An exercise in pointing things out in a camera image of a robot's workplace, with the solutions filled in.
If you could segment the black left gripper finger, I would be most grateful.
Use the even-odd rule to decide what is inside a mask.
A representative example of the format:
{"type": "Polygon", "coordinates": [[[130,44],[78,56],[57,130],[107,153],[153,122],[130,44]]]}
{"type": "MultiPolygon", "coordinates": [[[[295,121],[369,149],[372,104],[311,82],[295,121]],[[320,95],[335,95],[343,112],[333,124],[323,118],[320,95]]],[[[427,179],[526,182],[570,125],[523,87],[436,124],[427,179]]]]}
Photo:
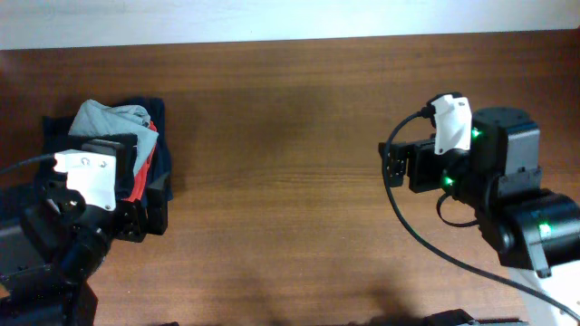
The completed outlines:
{"type": "Polygon", "coordinates": [[[123,153],[123,145],[120,142],[106,139],[92,139],[83,143],[81,150],[117,158],[123,153]]]}
{"type": "Polygon", "coordinates": [[[145,188],[149,234],[164,235],[168,228],[169,188],[169,172],[161,175],[145,188]]]}

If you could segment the dark teal shirt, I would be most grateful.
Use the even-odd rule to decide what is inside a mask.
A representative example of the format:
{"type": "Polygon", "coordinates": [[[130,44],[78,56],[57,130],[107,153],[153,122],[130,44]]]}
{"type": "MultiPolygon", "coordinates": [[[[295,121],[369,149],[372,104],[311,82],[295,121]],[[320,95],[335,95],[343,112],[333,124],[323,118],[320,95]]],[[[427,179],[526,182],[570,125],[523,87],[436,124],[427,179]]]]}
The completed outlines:
{"type": "Polygon", "coordinates": [[[91,142],[97,145],[116,147],[115,197],[117,200],[128,198],[134,187],[133,167],[137,154],[137,137],[135,135],[70,136],[45,132],[43,135],[43,153],[55,153],[67,149],[82,150],[82,147],[87,147],[91,142]]]}

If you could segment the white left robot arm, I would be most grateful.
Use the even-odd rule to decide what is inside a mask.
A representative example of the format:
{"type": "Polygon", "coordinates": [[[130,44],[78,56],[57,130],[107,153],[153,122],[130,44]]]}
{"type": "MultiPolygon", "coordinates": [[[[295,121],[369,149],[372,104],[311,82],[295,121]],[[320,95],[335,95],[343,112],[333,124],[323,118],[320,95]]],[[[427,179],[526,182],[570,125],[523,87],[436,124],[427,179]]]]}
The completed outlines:
{"type": "Polygon", "coordinates": [[[88,280],[113,242],[168,228],[167,156],[153,153],[137,199],[133,136],[55,138],[30,161],[33,181],[1,191],[1,322],[92,325],[98,298],[88,280]]]}

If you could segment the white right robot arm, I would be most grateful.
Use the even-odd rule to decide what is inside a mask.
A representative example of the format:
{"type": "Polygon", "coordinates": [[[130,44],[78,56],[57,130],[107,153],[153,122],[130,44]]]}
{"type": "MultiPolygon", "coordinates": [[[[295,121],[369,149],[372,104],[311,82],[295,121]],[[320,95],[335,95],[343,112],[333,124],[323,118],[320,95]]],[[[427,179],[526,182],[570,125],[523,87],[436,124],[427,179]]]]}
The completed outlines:
{"type": "Polygon", "coordinates": [[[378,146],[382,179],[395,215],[426,249],[468,272],[522,292],[530,325],[579,322],[579,205],[541,186],[540,129],[519,109],[476,111],[466,149],[445,150],[435,138],[378,146]],[[404,178],[415,193],[442,190],[474,211],[473,225],[508,268],[508,278],[444,253],[407,222],[392,194],[404,178]]]}

